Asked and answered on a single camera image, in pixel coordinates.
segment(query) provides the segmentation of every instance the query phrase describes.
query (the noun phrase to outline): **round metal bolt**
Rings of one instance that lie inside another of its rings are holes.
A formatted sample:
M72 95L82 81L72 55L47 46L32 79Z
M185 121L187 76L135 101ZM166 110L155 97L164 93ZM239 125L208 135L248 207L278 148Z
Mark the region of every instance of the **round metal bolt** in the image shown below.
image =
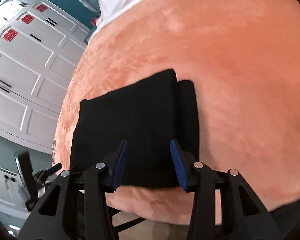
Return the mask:
M237 175L239 174L239 171L237 171L236 169L231 169L231 170L230 170L230 174L231 174L232 176L237 176Z
M67 176L69 176L69 174L70 174L70 171L68 171L68 170L61 172L62 177L67 177Z
M198 169L201 169L201 168L203 168L204 165L203 165L202 162L196 162L196 163L193 164L193 166L198 168Z
M103 169L105 166L106 165L104 163L97 163L96 164L96 168L99 169L99 170Z

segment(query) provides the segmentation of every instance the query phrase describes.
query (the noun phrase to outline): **peach plush fabric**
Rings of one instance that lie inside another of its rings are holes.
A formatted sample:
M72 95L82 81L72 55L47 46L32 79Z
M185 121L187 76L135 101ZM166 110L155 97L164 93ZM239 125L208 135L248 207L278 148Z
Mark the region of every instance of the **peach plush fabric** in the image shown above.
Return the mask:
M194 82L202 162L238 169L269 210L300 198L296 0L146 0L132 8L90 41L74 71L55 161L69 167L82 99L167 68ZM148 219L188 224L193 195L120 187L107 201Z

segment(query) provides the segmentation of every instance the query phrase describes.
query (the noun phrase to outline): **folded garment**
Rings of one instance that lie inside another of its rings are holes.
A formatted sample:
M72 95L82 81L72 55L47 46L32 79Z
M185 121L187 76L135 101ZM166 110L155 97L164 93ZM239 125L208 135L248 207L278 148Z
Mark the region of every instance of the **folded garment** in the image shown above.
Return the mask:
M80 103L70 168L87 170L129 141L122 185L175 187L170 141L199 158L199 121L194 85L177 82L168 69L133 85Z

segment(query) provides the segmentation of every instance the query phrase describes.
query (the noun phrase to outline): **white drawer cabinet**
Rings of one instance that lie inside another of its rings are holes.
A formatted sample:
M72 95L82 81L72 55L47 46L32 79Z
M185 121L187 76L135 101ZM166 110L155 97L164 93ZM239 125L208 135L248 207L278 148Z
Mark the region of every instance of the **white drawer cabinet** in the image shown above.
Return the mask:
M0 135L51 153L89 29L47 0L0 6Z

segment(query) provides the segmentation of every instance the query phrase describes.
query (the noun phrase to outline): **black cabinet handle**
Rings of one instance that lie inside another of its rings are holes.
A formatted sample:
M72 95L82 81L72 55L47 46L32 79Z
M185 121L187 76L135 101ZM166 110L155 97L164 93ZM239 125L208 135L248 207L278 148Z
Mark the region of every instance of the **black cabinet handle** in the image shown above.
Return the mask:
M32 35L32 34L30 34L30 36L31 36L32 38L36 39L37 41L40 41L40 42L41 42L41 40L40 40L39 38L37 38L36 36L34 36L34 35Z
M55 25L57 25L57 23L54 20L52 20L50 18L48 18L48 20L51 21L51 22L53 22Z
M46 20L47 23L50 23L52 26L56 26L55 24L49 22L48 20Z
M10 87L10 88L12 88L12 86L10 86L8 83L6 83L6 82L2 81L1 79L0 79L0 82L1 82L1 83L3 83L3 84L5 84L7 87Z
M6 91L7 93L10 93L9 90L6 90L5 88L3 88L3 87L1 87L1 86L0 86L0 89L2 89L3 91Z

